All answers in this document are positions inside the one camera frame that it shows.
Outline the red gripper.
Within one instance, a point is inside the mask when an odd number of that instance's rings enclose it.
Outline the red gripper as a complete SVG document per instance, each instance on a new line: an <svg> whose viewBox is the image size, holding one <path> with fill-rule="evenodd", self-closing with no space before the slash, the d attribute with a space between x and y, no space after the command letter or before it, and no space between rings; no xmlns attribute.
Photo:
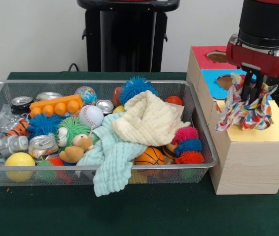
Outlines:
<svg viewBox="0 0 279 236"><path fill-rule="evenodd" d="M241 98L247 98L251 91L251 103L257 100L261 94L264 75L274 78L279 77L279 49L250 47L241 43L238 35L233 34L227 44L226 57L230 64L250 70L245 74ZM261 74L256 74L255 86L251 89L253 70Z"/></svg>

